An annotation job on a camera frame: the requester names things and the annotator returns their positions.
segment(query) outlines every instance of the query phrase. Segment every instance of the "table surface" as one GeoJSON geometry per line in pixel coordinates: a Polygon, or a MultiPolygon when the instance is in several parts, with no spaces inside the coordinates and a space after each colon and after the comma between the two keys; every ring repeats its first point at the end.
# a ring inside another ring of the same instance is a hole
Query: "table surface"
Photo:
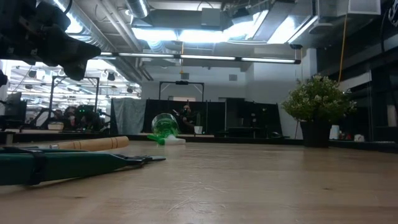
{"type": "Polygon", "coordinates": [[[167,160],[0,187],[1,223],[398,223],[398,155],[352,149],[134,142],[167,160]]]}

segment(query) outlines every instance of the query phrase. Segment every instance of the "green tool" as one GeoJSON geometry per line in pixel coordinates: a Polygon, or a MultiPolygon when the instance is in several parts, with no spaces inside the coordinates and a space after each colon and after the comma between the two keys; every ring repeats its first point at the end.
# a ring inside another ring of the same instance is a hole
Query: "green tool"
{"type": "Polygon", "coordinates": [[[0,148],[0,185],[36,185],[43,181],[106,174],[126,166],[163,161],[162,156],[127,157],[105,152],[0,148]]]}

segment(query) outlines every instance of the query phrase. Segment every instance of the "metal frame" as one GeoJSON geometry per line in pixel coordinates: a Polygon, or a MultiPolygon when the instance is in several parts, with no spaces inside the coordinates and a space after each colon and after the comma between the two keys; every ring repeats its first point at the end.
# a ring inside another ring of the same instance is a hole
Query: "metal frame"
{"type": "MultiPolygon", "coordinates": [[[[56,87],[55,85],[55,80],[57,78],[62,78],[62,79],[66,79],[68,77],[64,77],[64,76],[53,76],[52,77],[52,82],[51,82],[51,93],[50,93],[50,104],[49,104],[49,110],[52,111],[52,99],[54,97],[54,88],[56,87]]],[[[85,79],[94,79],[97,80],[97,86],[96,86],[96,93],[95,93],[95,105],[94,105],[94,112],[97,109],[97,105],[98,105],[98,93],[100,91],[100,78],[98,77],[84,77],[85,79]]]]}
{"type": "MultiPolygon", "coordinates": [[[[159,100],[160,100],[160,97],[162,96],[162,84],[163,84],[163,83],[172,83],[172,84],[178,85],[178,84],[177,84],[178,81],[177,81],[177,82],[159,82],[159,100]]],[[[205,100],[205,83],[197,83],[197,82],[187,82],[187,83],[188,83],[188,85],[189,85],[189,84],[192,84],[192,85],[194,85],[194,84],[201,85],[201,87],[202,87],[202,91],[201,91],[201,101],[204,102],[204,100],[205,100]]]]}

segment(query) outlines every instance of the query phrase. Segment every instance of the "potted plant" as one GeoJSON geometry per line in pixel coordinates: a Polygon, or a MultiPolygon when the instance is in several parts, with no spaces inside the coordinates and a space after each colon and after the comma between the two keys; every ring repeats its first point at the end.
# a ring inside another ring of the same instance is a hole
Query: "potted plant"
{"type": "Polygon", "coordinates": [[[288,114],[300,122],[304,146],[328,147],[331,125],[355,110],[356,102],[338,89],[338,83],[315,75],[298,81],[296,90],[282,103],[288,114]]]}

